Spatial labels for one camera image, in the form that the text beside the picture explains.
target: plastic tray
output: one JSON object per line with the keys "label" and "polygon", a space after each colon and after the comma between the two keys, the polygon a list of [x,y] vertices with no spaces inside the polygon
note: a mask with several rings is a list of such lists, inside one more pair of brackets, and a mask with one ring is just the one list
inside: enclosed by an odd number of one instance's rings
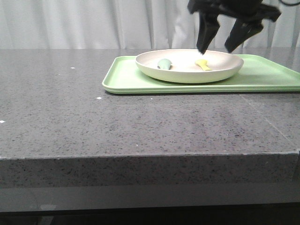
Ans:
{"label": "plastic tray", "polygon": [[135,56],[117,57],[102,85],[113,94],[300,91],[300,73],[256,55],[238,55],[244,60],[234,76],[211,83],[164,82],[143,74]]}

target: gray granite countertop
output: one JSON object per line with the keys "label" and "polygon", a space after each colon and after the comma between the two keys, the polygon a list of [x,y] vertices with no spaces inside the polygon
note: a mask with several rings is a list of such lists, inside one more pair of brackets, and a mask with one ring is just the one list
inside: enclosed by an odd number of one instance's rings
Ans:
{"label": "gray granite countertop", "polygon": [[[114,58],[1,50],[0,187],[299,179],[300,94],[113,95]],[[300,72],[300,48],[244,49]]]}

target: black robotic claw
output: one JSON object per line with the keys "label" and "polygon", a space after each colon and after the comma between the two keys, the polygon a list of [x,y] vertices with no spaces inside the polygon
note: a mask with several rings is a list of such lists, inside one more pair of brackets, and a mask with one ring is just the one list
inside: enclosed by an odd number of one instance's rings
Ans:
{"label": "black robotic claw", "polygon": [[220,27],[219,14],[236,18],[225,47],[232,52],[251,36],[263,30],[262,20],[275,22],[280,11],[273,6],[262,4],[263,0],[190,0],[191,14],[199,12],[200,28],[197,41],[198,50],[204,54]]}

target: countertop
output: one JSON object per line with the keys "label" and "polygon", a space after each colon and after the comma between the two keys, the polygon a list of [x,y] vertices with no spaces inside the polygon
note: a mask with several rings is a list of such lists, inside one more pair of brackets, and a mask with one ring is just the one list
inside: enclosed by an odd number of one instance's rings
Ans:
{"label": "countertop", "polygon": [[[150,50],[0,50],[0,187],[293,182],[300,94],[114,95]],[[300,72],[300,48],[240,49]]]}

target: light green tray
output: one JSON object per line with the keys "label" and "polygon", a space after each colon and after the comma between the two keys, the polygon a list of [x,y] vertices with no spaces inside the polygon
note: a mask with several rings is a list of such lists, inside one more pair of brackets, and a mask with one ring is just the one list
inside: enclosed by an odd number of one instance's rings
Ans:
{"label": "light green tray", "polygon": [[114,94],[300,91],[300,73],[256,55],[238,55],[241,70],[223,81],[185,84],[153,79],[135,65],[135,56],[117,57],[102,85]]}

